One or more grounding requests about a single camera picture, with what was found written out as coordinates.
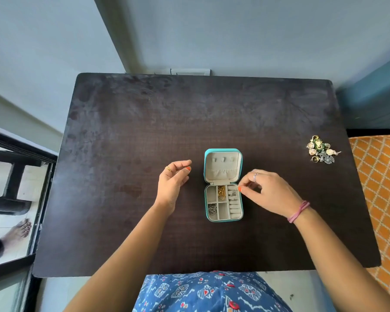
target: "shirt button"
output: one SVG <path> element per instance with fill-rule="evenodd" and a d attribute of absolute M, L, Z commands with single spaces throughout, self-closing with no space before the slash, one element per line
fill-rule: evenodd
<path fill-rule="evenodd" d="M 238 310 L 240 308 L 240 306 L 236 304 L 234 301 L 230 301 L 229 306 L 232 307 L 234 310 Z"/>

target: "pink string wristband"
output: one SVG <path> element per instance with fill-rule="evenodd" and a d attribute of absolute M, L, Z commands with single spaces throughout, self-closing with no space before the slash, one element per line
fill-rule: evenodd
<path fill-rule="evenodd" d="M 287 221 L 290 223 L 293 223 L 293 221 L 296 220 L 297 217 L 302 213 L 302 211 L 305 210 L 307 207 L 309 207 L 310 204 L 311 204 L 310 202 L 304 200 L 302 202 L 302 204 L 300 205 L 299 210 L 295 214 L 293 214 L 291 217 L 287 218 Z"/>

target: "turquoise jewelry box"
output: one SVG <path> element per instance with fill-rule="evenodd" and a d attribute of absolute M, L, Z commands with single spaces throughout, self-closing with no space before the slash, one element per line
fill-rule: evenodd
<path fill-rule="evenodd" d="M 204 158 L 205 212 L 212 222 L 241 220 L 241 194 L 235 183 L 240 178 L 243 155 L 238 149 L 208 149 Z"/>

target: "person's left hand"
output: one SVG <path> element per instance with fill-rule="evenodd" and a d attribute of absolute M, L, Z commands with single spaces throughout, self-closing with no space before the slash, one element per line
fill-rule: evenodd
<path fill-rule="evenodd" d="M 166 207 L 169 215 L 175 210 L 180 187 L 189 179 L 188 174 L 191 172 L 189 165 L 191 163 L 191 160 L 172 162 L 168 165 L 170 170 L 165 167 L 159 176 L 155 205 Z"/>

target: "person's right arm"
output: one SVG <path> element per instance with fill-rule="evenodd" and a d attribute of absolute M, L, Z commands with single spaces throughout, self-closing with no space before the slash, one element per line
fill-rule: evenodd
<path fill-rule="evenodd" d="M 239 183 L 242 194 L 286 218 L 303 200 L 278 174 L 253 170 Z M 343 312 L 390 312 L 390 295 L 371 277 L 318 213 L 308 207 L 294 221 L 334 304 Z"/>

